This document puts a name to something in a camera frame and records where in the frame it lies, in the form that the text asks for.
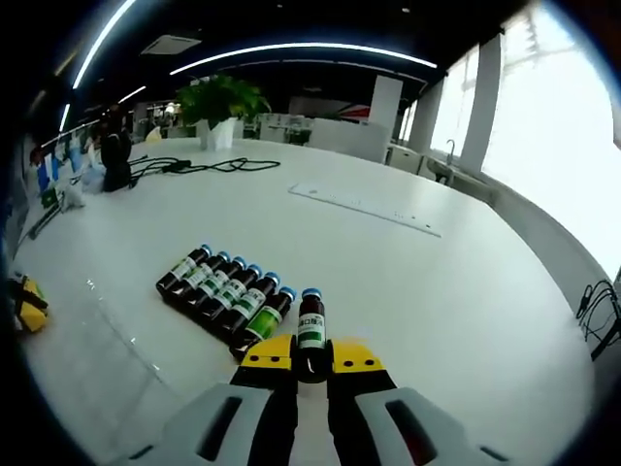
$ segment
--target sink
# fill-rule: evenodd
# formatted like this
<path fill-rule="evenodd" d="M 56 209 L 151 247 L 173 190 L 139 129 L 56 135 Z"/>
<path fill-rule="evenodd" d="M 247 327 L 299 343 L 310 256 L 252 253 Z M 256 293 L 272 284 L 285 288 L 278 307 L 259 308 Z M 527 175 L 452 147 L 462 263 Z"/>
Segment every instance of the sink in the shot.
<path fill-rule="evenodd" d="M 427 158 L 427 168 L 436 175 L 436 180 L 445 178 L 445 185 L 494 207 L 497 191 L 493 186 L 467 174 L 455 165 L 447 165 L 436 158 Z"/>

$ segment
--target window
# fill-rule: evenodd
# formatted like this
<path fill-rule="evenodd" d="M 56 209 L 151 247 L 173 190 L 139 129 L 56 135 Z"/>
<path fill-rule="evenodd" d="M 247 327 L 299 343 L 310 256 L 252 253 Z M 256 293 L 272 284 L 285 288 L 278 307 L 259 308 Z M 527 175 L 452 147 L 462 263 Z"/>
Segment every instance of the window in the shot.
<path fill-rule="evenodd" d="M 448 151 L 447 141 L 452 139 L 455 141 L 455 155 L 461 155 L 473 111 L 477 68 L 478 46 L 448 70 L 442 86 L 431 149 Z"/>
<path fill-rule="evenodd" d="M 414 101 L 404 113 L 404 119 L 401 121 L 401 129 L 399 130 L 399 141 L 409 141 L 409 133 L 411 132 L 411 126 L 414 123 L 414 114 L 416 113 L 416 104 L 418 101 Z"/>
<path fill-rule="evenodd" d="M 610 96 L 545 9 L 515 18 L 506 31 L 483 172 L 553 216 L 614 277 L 621 261 L 621 151 Z"/>

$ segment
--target green plant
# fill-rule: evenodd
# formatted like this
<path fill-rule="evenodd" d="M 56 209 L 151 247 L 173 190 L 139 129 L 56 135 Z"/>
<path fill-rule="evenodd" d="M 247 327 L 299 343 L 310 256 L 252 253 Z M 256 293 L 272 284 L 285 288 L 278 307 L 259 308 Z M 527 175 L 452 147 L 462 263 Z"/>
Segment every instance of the green plant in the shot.
<path fill-rule="evenodd" d="M 226 75 L 213 75 L 206 81 L 188 85 L 179 90 L 177 98 L 185 124 L 206 119 L 210 128 L 229 117 L 252 120 L 260 113 L 271 111 L 258 87 Z"/>

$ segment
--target blue bottle cap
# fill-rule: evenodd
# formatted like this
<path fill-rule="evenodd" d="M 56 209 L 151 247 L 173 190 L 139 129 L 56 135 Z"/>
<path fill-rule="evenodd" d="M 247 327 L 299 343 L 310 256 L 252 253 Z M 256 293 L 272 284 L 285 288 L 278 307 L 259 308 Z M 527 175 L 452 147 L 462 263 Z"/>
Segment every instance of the blue bottle cap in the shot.
<path fill-rule="evenodd" d="M 233 257 L 233 262 L 237 262 L 238 264 L 240 264 L 242 266 L 242 269 L 245 269 L 245 260 L 243 257 Z"/>
<path fill-rule="evenodd" d="M 291 297 L 291 302 L 295 301 L 295 297 L 298 295 L 298 293 L 296 293 L 295 289 L 290 288 L 288 286 L 283 286 L 280 289 L 280 292 L 288 294 Z"/>
<path fill-rule="evenodd" d="M 248 270 L 253 270 L 254 272 L 256 272 L 256 275 L 258 276 L 259 279 L 263 275 L 263 271 L 261 270 L 261 267 L 259 267 L 256 264 L 249 265 Z"/>
<path fill-rule="evenodd" d="M 231 261 L 231 257 L 229 256 L 228 252 L 226 252 L 226 250 L 221 250 L 217 255 L 223 257 L 227 262 Z"/>
<path fill-rule="evenodd" d="M 265 278 L 273 279 L 274 282 L 276 282 L 276 287 L 278 287 L 278 285 L 280 284 L 280 277 L 276 272 L 268 272 L 267 274 L 265 274 Z"/>
<path fill-rule="evenodd" d="M 302 299 L 306 298 L 307 296 L 317 296 L 319 299 L 321 299 L 321 291 L 319 291 L 317 288 L 307 288 L 302 291 Z"/>

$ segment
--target white round table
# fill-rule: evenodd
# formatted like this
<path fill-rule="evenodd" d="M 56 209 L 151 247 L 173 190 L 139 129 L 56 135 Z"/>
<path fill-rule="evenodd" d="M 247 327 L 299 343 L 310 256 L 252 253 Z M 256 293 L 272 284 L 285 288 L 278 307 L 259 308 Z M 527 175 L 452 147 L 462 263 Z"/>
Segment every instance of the white round table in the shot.
<path fill-rule="evenodd" d="M 320 288 L 329 337 L 364 339 L 397 385 L 415 388 L 459 419 L 475 444 L 518 464 L 551 461 L 589 415 L 593 369 L 572 310 L 533 252 L 484 203 L 324 150 L 235 140 L 231 150 L 205 153 L 196 139 L 175 139 L 139 144 L 132 156 L 144 153 L 281 166 L 155 175 L 131 190 L 87 196 L 86 208 L 26 240 L 18 260 L 66 306 L 72 283 L 94 283 L 106 312 L 182 400 L 235 371 L 227 348 L 154 288 L 207 242 L 278 272 L 299 291 Z M 441 238 L 288 193 L 296 183 L 411 212 Z M 296 318 L 297 307 L 279 331 L 295 332 Z"/>

